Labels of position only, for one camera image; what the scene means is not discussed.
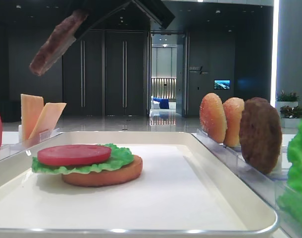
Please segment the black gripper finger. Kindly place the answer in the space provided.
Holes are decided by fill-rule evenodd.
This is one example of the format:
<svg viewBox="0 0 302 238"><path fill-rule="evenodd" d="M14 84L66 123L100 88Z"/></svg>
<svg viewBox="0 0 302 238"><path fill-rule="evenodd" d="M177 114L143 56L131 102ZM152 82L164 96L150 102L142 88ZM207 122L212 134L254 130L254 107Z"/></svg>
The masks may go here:
<svg viewBox="0 0 302 238"><path fill-rule="evenodd" d="M78 9L88 13L87 19L80 25L74 34L76 40L81 38L94 26L122 10L130 3L130 0L71 0L66 12L67 17Z"/></svg>

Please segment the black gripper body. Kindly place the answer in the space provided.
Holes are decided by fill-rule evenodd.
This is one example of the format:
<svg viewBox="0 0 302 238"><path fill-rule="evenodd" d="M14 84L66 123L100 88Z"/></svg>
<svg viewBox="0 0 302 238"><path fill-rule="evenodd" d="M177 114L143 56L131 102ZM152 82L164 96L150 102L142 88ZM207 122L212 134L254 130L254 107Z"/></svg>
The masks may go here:
<svg viewBox="0 0 302 238"><path fill-rule="evenodd" d="M175 18L175 15L161 0L132 0L132 3L150 20L157 23L161 29L167 29Z"/></svg>

